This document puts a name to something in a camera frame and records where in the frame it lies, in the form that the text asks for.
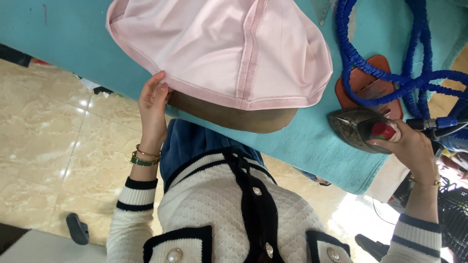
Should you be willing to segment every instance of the woman's right hand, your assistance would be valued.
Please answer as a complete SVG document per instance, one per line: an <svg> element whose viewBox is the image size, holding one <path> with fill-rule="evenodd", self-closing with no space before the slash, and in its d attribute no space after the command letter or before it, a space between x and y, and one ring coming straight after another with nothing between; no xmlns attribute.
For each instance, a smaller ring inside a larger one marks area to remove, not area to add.
<svg viewBox="0 0 468 263"><path fill-rule="evenodd" d="M416 182L433 185L440 175L431 141L421 132L411 129L404 121L393 122L402 133L398 142L373 139L367 143L381 146L395 154L398 160L411 170Z"/></svg>

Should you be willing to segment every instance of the beige tile floor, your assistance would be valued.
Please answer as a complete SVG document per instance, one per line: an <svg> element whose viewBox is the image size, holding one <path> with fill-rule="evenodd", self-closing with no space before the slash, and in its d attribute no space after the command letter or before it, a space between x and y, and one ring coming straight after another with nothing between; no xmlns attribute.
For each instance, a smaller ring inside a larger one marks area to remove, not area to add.
<svg viewBox="0 0 468 263"><path fill-rule="evenodd" d="M88 224L91 242L104 245L140 136L135 101L92 94L57 68L0 60L0 222L69 237L65 216L75 212ZM279 160L264 160L280 186L303 196L328 233L351 246L354 262L375 262L354 236L389 243L394 227L377 217L371 198L322 187ZM156 205L161 198L159 187ZM375 206L396 222L395 211Z"/></svg>

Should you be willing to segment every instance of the sleeve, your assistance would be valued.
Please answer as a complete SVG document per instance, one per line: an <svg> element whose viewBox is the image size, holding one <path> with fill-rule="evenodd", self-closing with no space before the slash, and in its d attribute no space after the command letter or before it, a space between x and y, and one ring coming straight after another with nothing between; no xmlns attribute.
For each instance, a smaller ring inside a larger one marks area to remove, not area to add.
<svg viewBox="0 0 468 263"><path fill-rule="evenodd" d="M401 214L382 263L439 263L440 225Z"/></svg>
<svg viewBox="0 0 468 263"><path fill-rule="evenodd" d="M158 180L127 178L114 210L107 239L108 263L142 263L143 245L153 236L154 195Z"/></svg>

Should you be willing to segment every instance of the woman's left hand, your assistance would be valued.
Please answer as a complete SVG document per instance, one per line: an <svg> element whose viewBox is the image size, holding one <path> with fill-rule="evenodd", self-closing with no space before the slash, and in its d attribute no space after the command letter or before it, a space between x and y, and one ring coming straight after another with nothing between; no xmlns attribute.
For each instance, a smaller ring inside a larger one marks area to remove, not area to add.
<svg viewBox="0 0 468 263"><path fill-rule="evenodd" d="M173 89L167 83L160 83L165 72L160 71L143 86L138 108L141 115L143 134L140 149L147 153L158 153L168 135L164 107L168 103Z"/></svg>

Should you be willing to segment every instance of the green bracelet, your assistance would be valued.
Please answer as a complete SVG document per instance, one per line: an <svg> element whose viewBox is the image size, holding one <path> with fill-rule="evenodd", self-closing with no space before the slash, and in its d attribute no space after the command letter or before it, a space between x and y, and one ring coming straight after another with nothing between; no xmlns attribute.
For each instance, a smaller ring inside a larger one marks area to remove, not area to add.
<svg viewBox="0 0 468 263"><path fill-rule="evenodd" d="M154 160L154 161L145 161L136 156L137 151L132 153L132 157L130 158L130 163L134 163L136 165L141 165L141 166L153 166L159 163L159 160Z"/></svg>

